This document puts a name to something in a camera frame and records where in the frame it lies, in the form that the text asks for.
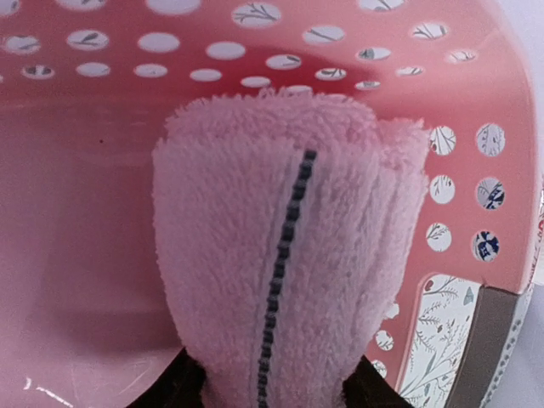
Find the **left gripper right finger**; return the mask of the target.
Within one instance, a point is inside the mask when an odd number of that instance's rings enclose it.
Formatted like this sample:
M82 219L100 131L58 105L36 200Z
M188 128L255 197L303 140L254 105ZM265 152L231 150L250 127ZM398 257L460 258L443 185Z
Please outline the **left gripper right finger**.
M347 408L412 408L363 355L354 372L343 382Z

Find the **pink terry towel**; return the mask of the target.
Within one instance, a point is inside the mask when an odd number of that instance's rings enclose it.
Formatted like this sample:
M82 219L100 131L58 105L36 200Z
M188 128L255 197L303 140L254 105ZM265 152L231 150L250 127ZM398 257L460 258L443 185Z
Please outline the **pink terry towel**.
M199 99L152 153L167 305L203 407L346 407L400 290L428 131L340 94Z

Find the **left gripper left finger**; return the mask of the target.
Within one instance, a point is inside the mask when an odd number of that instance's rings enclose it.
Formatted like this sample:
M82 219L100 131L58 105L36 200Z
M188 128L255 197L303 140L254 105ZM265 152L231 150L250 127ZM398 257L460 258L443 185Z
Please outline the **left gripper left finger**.
M183 348L165 371L127 408L202 408L204 368Z

